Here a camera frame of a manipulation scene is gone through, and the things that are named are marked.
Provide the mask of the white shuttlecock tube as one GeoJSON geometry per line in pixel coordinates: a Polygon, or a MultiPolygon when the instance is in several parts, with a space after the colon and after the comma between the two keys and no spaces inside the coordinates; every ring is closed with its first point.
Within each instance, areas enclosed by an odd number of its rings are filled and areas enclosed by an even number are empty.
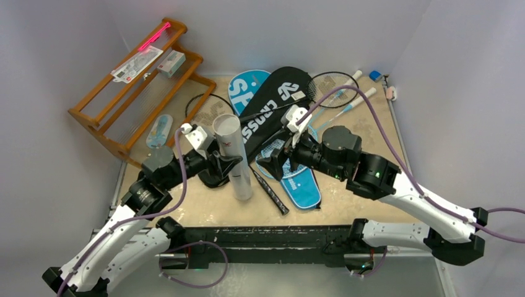
{"type": "Polygon", "coordinates": [[[223,155],[242,158],[229,172],[228,177],[233,186],[235,198],[241,201],[249,200],[253,195],[253,190],[240,119],[234,114],[221,114],[214,119],[212,129],[223,155]]]}

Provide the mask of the black Crossway racket cover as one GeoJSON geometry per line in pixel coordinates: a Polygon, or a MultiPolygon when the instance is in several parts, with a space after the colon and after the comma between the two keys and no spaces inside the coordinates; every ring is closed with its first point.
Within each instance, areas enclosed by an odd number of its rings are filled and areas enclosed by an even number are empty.
{"type": "Polygon", "coordinates": [[[228,95],[233,111],[241,120],[241,134],[246,159],[251,163],[263,149],[266,140],[281,129],[281,117],[297,104],[307,107],[308,101],[294,100],[297,92],[306,93],[311,76],[296,67],[284,66],[273,72],[244,71],[231,79],[228,95]]]}

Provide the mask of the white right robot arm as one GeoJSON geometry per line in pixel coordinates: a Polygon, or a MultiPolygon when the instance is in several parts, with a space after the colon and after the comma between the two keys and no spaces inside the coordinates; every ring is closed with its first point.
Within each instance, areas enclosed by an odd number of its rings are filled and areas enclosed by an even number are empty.
{"type": "Polygon", "coordinates": [[[381,223],[355,219],[347,242],[357,252],[367,247],[399,246],[430,252],[435,258],[465,266],[484,255],[485,240],[475,223],[487,224],[488,212],[465,209],[412,184],[408,174],[388,159],[362,150],[362,138],[344,126],[325,130],[320,142],[308,132],[293,146],[283,146],[256,160],[274,179],[284,177],[284,165],[304,166],[344,181],[355,195],[403,210],[419,223],[381,223]]]}

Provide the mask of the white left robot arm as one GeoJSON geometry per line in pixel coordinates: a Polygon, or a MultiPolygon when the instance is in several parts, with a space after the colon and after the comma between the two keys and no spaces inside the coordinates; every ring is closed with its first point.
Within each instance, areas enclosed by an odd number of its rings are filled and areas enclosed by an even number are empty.
{"type": "Polygon", "coordinates": [[[241,161],[218,151],[200,155],[192,150],[178,159],[170,147],[154,149],[106,225],[78,255],[62,267],[48,268],[42,279],[58,296],[108,296],[148,257],[207,245],[187,238],[186,229],[167,216],[169,191],[204,170],[223,177],[241,161]]]}

